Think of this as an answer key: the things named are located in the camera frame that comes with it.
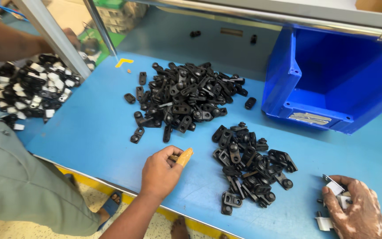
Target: blue storage bin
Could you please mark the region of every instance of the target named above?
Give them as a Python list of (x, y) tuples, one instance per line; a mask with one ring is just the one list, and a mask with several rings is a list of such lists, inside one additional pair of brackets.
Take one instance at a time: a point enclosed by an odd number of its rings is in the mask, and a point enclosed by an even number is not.
[(382, 44), (283, 28), (269, 60), (262, 110), (354, 133), (382, 112)]

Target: terrazzo floor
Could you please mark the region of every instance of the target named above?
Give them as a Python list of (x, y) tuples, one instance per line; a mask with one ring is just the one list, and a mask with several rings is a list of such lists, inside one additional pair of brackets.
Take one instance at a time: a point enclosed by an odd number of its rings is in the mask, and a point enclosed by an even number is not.
[[(85, 202), (89, 209), (96, 212), (108, 196), (82, 183), (77, 183), (79, 191), (85, 198)], [(0, 221), (0, 239), (97, 239), (112, 224), (112, 222), (128, 207), (128, 204), (122, 203), (116, 214), (109, 219), (103, 230), (96, 232), (92, 236), (66, 236), (53, 233), (50, 228), (40, 226), (33, 222), (4, 222)], [(170, 239), (170, 230), (172, 222), (167, 220), (160, 213), (155, 213), (151, 219), (145, 234), (145, 239)], [(211, 239), (201, 232), (188, 229), (190, 239)]]

